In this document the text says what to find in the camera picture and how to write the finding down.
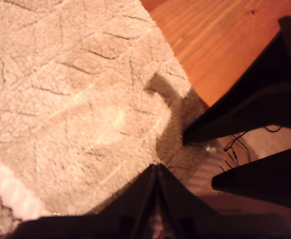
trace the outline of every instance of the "fleece blanket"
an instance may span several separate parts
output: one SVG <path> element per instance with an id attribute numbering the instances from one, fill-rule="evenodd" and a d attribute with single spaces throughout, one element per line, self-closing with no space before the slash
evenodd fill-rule
<path id="1" fill-rule="evenodd" d="M 202 113 L 138 0 L 0 0 L 0 198 L 14 217 L 98 212 L 158 162 L 210 190 L 217 141 L 182 145 Z"/>

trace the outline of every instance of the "black cable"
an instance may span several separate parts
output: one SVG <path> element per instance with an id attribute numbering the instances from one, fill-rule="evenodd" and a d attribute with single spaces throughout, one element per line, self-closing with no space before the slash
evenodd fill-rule
<path id="1" fill-rule="evenodd" d="M 239 162 L 238 162 L 237 156 L 235 157 L 235 159 L 236 159 L 236 161 L 235 161 L 234 158 L 230 155 L 230 153 L 229 153 L 229 152 L 227 152 L 227 153 L 228 153 L 228 156 L 231 158 L 231 160 L 232 160 L 234 163 L 237 163 L 237 166 L 239 166 Z"/>
<path id="2" fill-rule="evenodd" d="M 247 155 L 248 155 L 248 162 L 250 163 L 251 162 L 251 158 L 250 158 L 250 152 L 249 152 L 249 149 L 247 148 L 247 146 L 242 142 L 240 141 L 240 139 L 238 139 L 236 136 L 234 136 L 235 139 L 237 139 L 238 142 L 240 142 L 240 144 L 247 150 Z"/>
<path id="3" fill-rule="evenodd" d="M 265 129 L 268 130 L 268 131 L 271 132 L 271 133 L 276 133 L 276 132 L 278 132 L 281 128 L 282 128 L 282 126 L 279 126 L 278 129 L 276 129 L 276 130 L 271 130 L 271 129 L 267 128 L 267 126 L 265 126 Z"/>
<path id="4" fill-rule="evenodd" d="M 230 168 L 233 168 L 232 166 L 230 166 L 230 164 L 227 162 L 227 160 L 225 160 L 225 163 L 226 163 Z"/>

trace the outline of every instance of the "floor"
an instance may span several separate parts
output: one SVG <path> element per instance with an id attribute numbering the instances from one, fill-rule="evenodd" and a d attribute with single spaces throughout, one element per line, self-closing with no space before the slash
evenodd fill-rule
<path id="1" fill-rule="evenodd" d="M 291 14 L 291 0 L 141 2 L 209 106 L 268 45 L 280 28 L 278 19 Z"/>

